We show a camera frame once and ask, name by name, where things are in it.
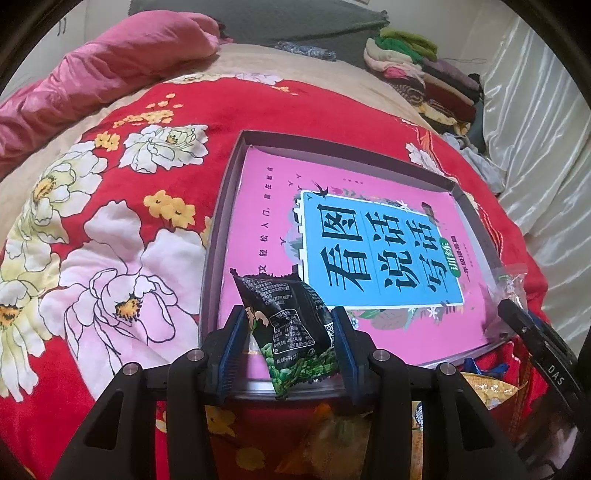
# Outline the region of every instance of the floral blanket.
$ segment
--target floral blanket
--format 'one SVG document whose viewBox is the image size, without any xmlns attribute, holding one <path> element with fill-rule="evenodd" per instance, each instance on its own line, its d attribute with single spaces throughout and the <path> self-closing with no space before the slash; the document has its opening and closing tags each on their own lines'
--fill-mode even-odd
<svg viewBox="0 0 591 480">
<path fill-rule="evenodd" d="M 197 346 L 213 208 L 244 129 L 341 142 L 455 178 L 473 196 L 502 261 L 528 265 L 528 304 L 543 315 L 545 279 L 519 229 L 431 132 L 275 76 L 198 73 L 160 83 L 55 159 L 0 252 L 0 435 L 38 479 L 49 477 L 123 364 L 151 368 Z M 483 368 L 499 362 L 509 364 L 507 381 L 528 381 L 498 413 L 514 434 L 544 385 L 518 342 L 480 360 Z M 233 402 L 207 412 L 220 478 L 292 478 L 274 469 L 299 442 L 311 410 Z M 162 404 L 159 478 L 167 478 L 165 421 Z"/>
</svg>

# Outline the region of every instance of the black snack bag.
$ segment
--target black snack bag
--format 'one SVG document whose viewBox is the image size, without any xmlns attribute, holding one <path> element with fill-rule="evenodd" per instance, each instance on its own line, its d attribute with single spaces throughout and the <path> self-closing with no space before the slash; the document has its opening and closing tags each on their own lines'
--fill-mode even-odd
<svg viewBox="0 0 591 480">
<path fill-rule="evenodd" d="M 230 273 L 277 398 L 285 398 L 296 383 L 320 381 L 338 372 L 332 315 L 313 288 L 296 274 L 241 277 L 234 269 Z"/>
</svg>

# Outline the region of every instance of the silver bolt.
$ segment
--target silver bolt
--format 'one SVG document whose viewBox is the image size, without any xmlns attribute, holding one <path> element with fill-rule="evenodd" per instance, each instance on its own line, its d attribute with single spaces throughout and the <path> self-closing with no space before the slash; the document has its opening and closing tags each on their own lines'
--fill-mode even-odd
<svg viewBox="0 0 591 480">
<path fill-rule="evenodd" d="M 390 360 L 390 354 L 387 350 L 382 350 L 380 348 L 374 352 L 374 358 L 378 362 L 385 362 L 386 360 Z"/>
<path fill-rule="evenodd" d="M 137 373 L 139 370 L 138 364 L 127 364 L 123 367 L 123 373 L 127 376 L 131 376 Z"/>
<path fill-rule="evenodd" d="M 448 363 L 439 365 L 439 370 L 441 370 L 441 373 L 444 375 L 453 375 L 456 373 L 456 367 Z"/>
<path fill-rule="evenodd" d="M 189 353 L 187 353 L 187 358 L 192 362 L 198 362 L 199 360 L 203 359 L 203 357 L 205 357 L 205 353 L 199 348 L 191 350 Z"/>
</svg>

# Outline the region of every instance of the beige bed sheet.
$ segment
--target beige bed sheet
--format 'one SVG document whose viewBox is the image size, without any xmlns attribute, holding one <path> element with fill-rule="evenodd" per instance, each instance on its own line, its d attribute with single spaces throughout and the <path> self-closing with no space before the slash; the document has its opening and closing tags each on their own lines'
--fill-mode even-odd
<svg viewBox="0 0 591 480">
<path fill-rule="evenodd" d="M 256 45 L 227 44 L 220 53 L 190 72 L 264 73 L 309 83 L 430 129 L 394 89 L 370 73 L 342 61 L 329 62 Z M 0 183 L 0 243 L 7 237 L 39 175 L 80 136 L 113 110 L 140 98 L 147 89 L 124 97 L 86 117 L 31 155 Z"/>
</svg>

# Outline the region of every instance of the white satin curtain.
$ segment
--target white satin curtain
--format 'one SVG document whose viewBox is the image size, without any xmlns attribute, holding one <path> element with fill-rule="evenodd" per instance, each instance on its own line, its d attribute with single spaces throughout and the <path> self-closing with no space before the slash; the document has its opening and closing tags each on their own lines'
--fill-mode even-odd
<svg viewBox="0 0 591 480">
<path fill-rule="evenodd" d="M 591 317 L 591 110 L 520 18 L 482 80 L 484 138 L 506 175 L 499 201 L 548 280 L 544 311 L 578 352 Z"/>
</svg>

